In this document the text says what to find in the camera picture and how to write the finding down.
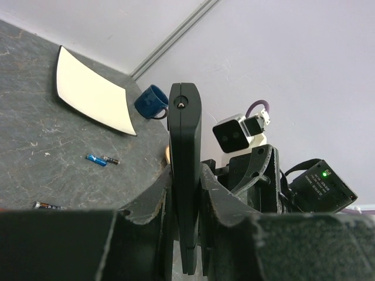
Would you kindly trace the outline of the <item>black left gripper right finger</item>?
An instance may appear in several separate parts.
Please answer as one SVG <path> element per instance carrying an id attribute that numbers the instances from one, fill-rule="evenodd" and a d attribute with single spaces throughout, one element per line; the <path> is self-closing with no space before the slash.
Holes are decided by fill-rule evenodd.
<path id="1" fill-rule="evenodd" d="M 208 166 L 201 173 L 200 239 L 209 280 L 373 280 L 374 217 L 260 214 Z"/>

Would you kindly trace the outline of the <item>black remote control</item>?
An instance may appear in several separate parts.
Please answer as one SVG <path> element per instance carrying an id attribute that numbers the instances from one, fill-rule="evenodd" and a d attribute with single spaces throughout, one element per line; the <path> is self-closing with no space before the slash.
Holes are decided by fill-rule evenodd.
<path id="1" fill-rule="evenodd" d="M 184 274 L 194 275 L 200 204 L 202 102 L 193 83 L 174 83 L 169 94 L 168 129 L 172 193 Z"/>

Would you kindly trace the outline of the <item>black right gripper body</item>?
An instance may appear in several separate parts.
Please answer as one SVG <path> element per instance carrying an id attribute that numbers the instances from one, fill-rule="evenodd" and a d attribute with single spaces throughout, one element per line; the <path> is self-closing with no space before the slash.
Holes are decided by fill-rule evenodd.
<path id="1" fill-rule="evenodd" d="M 232 157 L 226 166 L 216 167 L 206 160 L 216 179 L 229 192 L 260 213 L 288 211 L 283 195 L 278 149 L 272 145 L 253 148 L 250 153 Z"/>

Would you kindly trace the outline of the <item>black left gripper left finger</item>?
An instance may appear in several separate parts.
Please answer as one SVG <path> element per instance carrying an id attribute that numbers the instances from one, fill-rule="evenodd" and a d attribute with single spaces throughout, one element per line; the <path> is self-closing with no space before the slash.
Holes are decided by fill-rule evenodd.
<path id="1" fill-rule="evenodd" d="M 1 212 L 2 280 L 171 280 L 172 172 L 120 209 Z"/>

